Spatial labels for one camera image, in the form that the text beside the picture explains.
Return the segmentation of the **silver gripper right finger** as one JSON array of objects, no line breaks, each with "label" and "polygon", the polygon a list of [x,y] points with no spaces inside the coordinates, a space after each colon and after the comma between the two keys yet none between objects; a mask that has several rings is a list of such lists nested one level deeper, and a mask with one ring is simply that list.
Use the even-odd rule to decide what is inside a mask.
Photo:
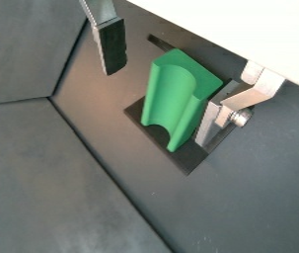
[{"label": "silver gripper right finger", "polygon": [[212,152],[235,127],[243,127],[251,116],[251,108],[271,99],[284,78],[252,61],[241,72],[241,81],[231,80],[208,101],[200,126],[195,135],[196,144]]}]

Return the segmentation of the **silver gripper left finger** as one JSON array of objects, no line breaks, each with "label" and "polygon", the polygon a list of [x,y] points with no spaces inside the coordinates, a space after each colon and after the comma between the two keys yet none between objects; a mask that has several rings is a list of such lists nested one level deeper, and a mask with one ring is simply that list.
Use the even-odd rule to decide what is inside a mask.
[{"label": "silver gripper left finger", "polygon": [[126,64],[125,24],[112,0],[78,0],[90,24],[102,71],[116,73]]}]

